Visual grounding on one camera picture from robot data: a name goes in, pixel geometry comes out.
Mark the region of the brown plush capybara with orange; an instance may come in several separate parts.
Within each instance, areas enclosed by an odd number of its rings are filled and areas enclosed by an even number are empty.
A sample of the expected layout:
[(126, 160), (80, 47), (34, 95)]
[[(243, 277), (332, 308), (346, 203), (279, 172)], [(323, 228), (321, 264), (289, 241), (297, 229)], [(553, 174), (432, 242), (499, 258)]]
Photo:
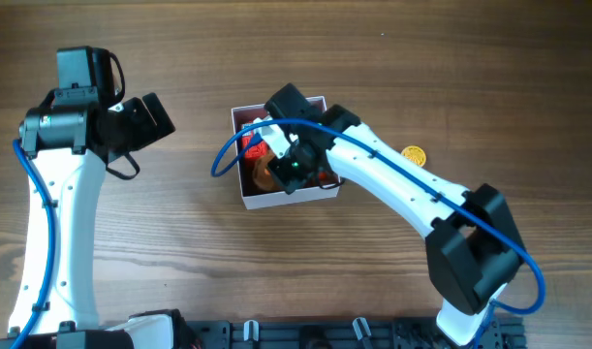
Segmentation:
[(273, 192), (279, 190), (279, 186), (274, 181), (267, 165), (274, 159), (274, 155), (267, 154), (256, 160), (253, 169), (253, 182), (262, 191)]

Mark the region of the red toy truck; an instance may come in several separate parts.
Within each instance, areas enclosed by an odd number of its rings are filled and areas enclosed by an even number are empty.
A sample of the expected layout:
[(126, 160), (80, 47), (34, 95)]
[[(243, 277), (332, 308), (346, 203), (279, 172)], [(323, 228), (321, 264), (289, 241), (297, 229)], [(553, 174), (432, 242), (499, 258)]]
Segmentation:
[(255, 131), (247, 131), (240, 140), (245, 159), (252, 161), (266, 155), (267, 145)]

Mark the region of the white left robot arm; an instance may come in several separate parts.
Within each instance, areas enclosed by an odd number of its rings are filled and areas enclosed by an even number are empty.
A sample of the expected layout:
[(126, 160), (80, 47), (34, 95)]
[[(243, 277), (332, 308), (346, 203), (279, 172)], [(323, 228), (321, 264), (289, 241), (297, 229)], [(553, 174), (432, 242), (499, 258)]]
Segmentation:
[(116, 55), (56, 54), (58, 84), (27, 112), (13, 149), (29, 179), (20, 289), (0, 348), (180, 348), (194, 339), (179, 311), (101, 327), (93, 285), (95, 219), (112, 163), (174, 131), (155, 94), (127, 98)]

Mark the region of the yellow round plastic wheel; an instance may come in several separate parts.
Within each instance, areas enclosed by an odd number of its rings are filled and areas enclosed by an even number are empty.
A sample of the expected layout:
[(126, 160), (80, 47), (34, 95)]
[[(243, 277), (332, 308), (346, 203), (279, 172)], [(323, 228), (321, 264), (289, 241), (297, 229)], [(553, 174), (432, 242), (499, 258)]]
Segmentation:
[(401, 151), (401, 155), (421, 168), (425, 165), (427, 160), (427, 156), (424, 150), (416, 145), (406, 146)]

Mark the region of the white cardboard box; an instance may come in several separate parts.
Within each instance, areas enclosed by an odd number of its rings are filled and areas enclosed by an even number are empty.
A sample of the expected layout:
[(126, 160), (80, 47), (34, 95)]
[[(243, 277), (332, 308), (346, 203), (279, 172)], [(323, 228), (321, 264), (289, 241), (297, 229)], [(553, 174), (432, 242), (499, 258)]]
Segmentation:
[[(327, 103), (324, 96), (315, 96), (306, 98), (311, 105), (320, 111), (326, 111)], [(243, 106), (232, 108), (232, 122), (234, 133), (241, 131), (246, 126), (252, 124), (256, 118), (266, 116), (264, 104)], [(236, 156), (242, 150), (241, 141), (236, 141)], [(321, 199), (334, 198), (338, 195), (339, 188), (322, 189), (316, 185), (315, 181), (309, 181), (301, 189), (292, 194), (286, 194), (284, 190), (265, 192), (260, 190), (253, 182), (252, 174), (256, 160), (247, 160), (242, 157), (237, 168), (239, 176), (240, 194), (247, 209), (264, 208), (271, 206), (281, 206), (309, 202)], [(331, 187), (337, 182), (339, 177), (331, 178), (328, 176), (326, 182), (321, 182), (324, 188)]]

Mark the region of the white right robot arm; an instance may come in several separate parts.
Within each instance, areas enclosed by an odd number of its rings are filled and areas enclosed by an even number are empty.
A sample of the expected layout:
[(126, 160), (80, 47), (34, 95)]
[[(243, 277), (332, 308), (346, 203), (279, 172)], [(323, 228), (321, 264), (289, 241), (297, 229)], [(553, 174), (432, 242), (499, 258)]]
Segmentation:
[(261, 134), (274, 152), (272, 179), (286, 193), (321, 172), (349, 179), (421, 236), (429, 278), (443, 298), (436, 325), (457, 346), (473, 342), (523, 261), (524, 243), (503, 194), (470, 191), (419, 167), (368, 125), (334, 105), (321, 111), (289, 83), (264, 105)]

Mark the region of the yellow duck toy blue hat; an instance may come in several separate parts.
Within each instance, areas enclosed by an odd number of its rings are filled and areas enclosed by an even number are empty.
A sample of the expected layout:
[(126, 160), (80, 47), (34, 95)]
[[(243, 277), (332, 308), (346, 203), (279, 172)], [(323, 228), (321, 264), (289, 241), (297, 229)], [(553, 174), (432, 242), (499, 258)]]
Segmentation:
[(326, 182), (328, 180), (328, 174), (326, 172), (318, 172), (316, 177), (319, 182)]

